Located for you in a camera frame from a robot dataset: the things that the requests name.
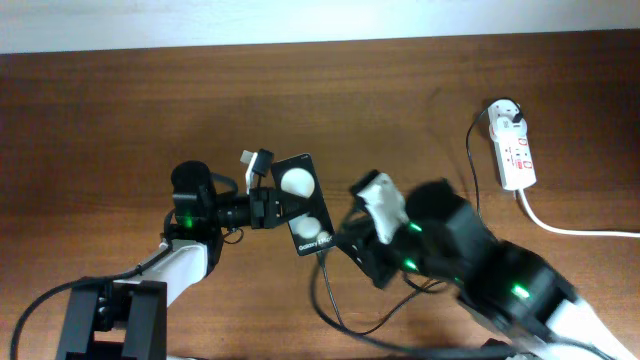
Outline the black Galaxy smartphone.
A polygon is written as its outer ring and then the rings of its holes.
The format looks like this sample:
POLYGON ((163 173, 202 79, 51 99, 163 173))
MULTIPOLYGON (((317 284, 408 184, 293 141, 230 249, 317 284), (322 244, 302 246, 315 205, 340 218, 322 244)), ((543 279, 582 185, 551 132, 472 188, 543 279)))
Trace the black Galaxy smartphone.
POLYGON ((295 250, 308 256, 335 245, 335 230, 319 179, 309 153, 299 154, 271 165, 276 188, 285 199, 281 209, 286 217, 295 250))

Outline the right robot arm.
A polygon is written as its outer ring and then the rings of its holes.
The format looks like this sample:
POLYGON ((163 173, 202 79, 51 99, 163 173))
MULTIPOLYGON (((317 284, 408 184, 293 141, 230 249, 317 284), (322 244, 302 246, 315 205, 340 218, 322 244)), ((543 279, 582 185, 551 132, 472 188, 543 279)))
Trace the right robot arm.
POLYGON ((399 272, 457 287, 484 327, 541 359, 630 359, 577 289, 543 257, 497 239, 446 180, 403 196, 379 173, 351 187, 339 248, 379 289, 399 272))

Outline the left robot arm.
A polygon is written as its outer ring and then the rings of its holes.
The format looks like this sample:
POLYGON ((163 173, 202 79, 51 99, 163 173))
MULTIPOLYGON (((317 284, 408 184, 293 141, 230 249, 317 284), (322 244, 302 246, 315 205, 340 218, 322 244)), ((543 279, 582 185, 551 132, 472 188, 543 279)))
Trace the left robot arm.
POLYGON ((306 198, 281 187, 233 186, 196 160, 170 175, 173 208, 165 215, 159 243, 127 270, 81 277, 61 285, 68 291, 58 359, 163 360, 169 306, 218 265, 230 232, 273 229, 300 213, 306 198))

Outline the white USB charger plug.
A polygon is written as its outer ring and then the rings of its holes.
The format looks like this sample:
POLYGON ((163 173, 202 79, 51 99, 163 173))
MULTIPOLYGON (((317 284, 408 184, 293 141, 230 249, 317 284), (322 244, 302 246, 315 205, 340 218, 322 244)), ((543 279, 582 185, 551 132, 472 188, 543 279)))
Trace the white USB charger plug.
POLYGON ((509 99, 500 99, 490 105, 489 133, 494 141, 526 134, 527 125, 518 104, 509 99))

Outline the white power strip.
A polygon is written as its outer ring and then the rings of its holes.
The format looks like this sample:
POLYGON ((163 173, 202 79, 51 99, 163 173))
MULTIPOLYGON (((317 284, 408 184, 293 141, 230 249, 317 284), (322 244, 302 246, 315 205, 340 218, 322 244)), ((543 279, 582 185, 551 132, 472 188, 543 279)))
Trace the white power strip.
POLYGON ((502 188, 517 191, 537 182, 525 121, 513 124, 499 118, 489 125, 502 188))

